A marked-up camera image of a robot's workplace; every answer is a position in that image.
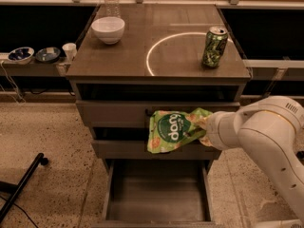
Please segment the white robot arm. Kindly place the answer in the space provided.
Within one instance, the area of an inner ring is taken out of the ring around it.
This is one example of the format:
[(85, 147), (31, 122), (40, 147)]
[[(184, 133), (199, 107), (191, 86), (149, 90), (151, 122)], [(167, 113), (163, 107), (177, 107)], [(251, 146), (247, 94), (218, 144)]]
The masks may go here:
[(236, 112), (218, 111), (195, 124), (206, 131), (202, 144), (224, 151), (241, 148), (263, 171), (294, 211), (290, 220), (264, 221), (255, 228), (303, 228), (304, 166), (293, 151), (303, 127), (304, 108), (285, 96), (272, 96)]

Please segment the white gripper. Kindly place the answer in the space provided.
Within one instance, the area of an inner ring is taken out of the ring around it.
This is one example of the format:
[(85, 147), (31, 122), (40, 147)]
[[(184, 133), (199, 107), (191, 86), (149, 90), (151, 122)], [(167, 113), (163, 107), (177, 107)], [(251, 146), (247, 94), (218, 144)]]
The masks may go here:
[(219, 150), (240, 147), (238, 131), (245, 123), (245, 117), (240, 112), (219, 111), (209, 118), (199, 117), (195, 125), (206, 130), (206, 136), (199, 138), (202, 145), (211, 145)]

